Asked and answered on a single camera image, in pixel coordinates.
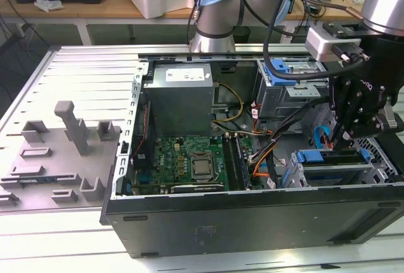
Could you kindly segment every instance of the power cable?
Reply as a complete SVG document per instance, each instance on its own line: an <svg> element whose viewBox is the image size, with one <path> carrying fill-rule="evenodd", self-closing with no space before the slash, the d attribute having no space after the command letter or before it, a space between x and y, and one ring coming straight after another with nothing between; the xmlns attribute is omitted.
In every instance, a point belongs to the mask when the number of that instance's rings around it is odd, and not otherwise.
<svg viewBox="0 0 404 273"><path fill-rule="evenodd" d="M11 2L11 0L7 0L7 2L11 6L11 8L14 10L14 12L18 15L18 17L20 17L33 30L33 32L39 37L39 39L42 40L42 42L44 42L44 44L46 44L47 47L50 47L50 45L46 42L46 40L44 38L42 38L42 36L36 31L36 29L34 29L34 27L29 22L27 22L25 20L25 18L22 17L21 14L16 10L16 8L13 6L13 3Z"/></svg>

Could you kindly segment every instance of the red wire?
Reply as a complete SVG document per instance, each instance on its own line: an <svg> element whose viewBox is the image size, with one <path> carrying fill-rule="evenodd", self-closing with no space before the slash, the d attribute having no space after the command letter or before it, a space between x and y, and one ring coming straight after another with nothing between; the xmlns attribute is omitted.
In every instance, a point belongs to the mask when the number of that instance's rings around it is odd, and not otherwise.
<svg viewBox="0 0 404 273"><path fill-rule="evenodd" d="M136 151L134 151L133 156L135 157L135 155L139 152L141 146L144 144L145 140L146 140L146 130L147 130L147 124L146 124L146 120L147 120L147 111L148 111L148 106L145 105L145 117L143 118L143 137L138 145L138 148L136 149Z"/></svg>

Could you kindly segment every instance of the wire bundle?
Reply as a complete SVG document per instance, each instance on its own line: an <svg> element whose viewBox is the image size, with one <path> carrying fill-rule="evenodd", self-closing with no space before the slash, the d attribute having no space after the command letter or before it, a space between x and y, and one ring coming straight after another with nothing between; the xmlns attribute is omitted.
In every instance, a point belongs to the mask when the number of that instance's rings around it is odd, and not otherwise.
<svg viewBox="0 0 404 273"><path fill-rule="evenodd" d="M253 110L254 109L259 109L261 106L262 106L262 104L257 104L255 106L253 106L251 109L253 109ZM261 134L261 135L264 134L264 131L261 131L261 130L256 128L257 123L258 123L258 119L254 119L254 121L252 122L252 127L253 127L252 132L255 133L255 134ZM266 134L269 134L269 135L272 134L272 130L267 130Z"/></svg>
<svg viewBox="0 0 404 273"><path fill-rule="evenodd" d="M251 162L255 163L257 161L257 164L255 165L254 172L252 173L253 176L270 176L269 174L259 174L258 173L258 168L259 165L263 162L263 160L273 151L273 149L276 146L277 141L281 137L281 135L286 132L290 126L295 124L296 122L300 121L305 113L314 106L317 106L319 104L324 104L329 101L329 97L321 97L317 99L313 99L309 102L307 102L304 106L300 107L298 110L296 110L294 113L286 117L273 131L273 133L270 136L270 143L263 148L261 151L255 153L251 157Z"/></svg>

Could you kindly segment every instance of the yellow wire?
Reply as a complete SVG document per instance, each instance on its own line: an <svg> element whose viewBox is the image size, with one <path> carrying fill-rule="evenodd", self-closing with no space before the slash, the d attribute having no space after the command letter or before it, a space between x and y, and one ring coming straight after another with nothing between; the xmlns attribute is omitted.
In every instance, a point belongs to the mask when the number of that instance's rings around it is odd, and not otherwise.
<svg viewBox="0 0 404 273"><path fill-rule="evenodd" d="M241 97L239 96L239 94L237 94L237 93L235 92L235 90L233 90L232 88L230 88L228 85L219 82L219 86L221 86L221 85L222 85L223 87L228 88L228 89L238 98L238 100L239 100L239 102L240 102L240 110L239 110L239 112L238 112L235 116L233 116L233 117L225 118L225 119L214 119L214 120L212 120L214 123L222 123L222 122L225 122L225 121L232 121L232 120L235 120L235 119L237 119L238 117L240 117L240 115L242 114L242 110L243 110L243 108L244 108L244 104L243 104L242 99L241 99Z"/></svg>

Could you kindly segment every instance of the table leg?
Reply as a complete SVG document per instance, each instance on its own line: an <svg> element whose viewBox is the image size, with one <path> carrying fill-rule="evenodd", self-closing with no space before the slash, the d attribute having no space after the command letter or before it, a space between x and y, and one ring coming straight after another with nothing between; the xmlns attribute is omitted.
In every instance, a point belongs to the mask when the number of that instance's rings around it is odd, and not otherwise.
<svg viewBox="0 0 404 273"><path fill-rule="evenodd" d="M83 46L92 46L94 45L93 39L90 36L90 33L88 31L88 27L86 23L77 23L76 24L78 33L80 34L81 42L83 43Z"/></svg>
<svg viewBox="0 0 404 273"><path fill-rule="evenodd" d="M18 38L24 38L25 34L22 29L22 24L21 23L9 23L8 27L10 30L18 37Z"/></svg>
<svg viewBox="0 0 404 273"><path fill-rule="evenodd" d="M135 39L136 35L134 34L133 25L128 25L128 31L129 31L129 38Z"/></svg>

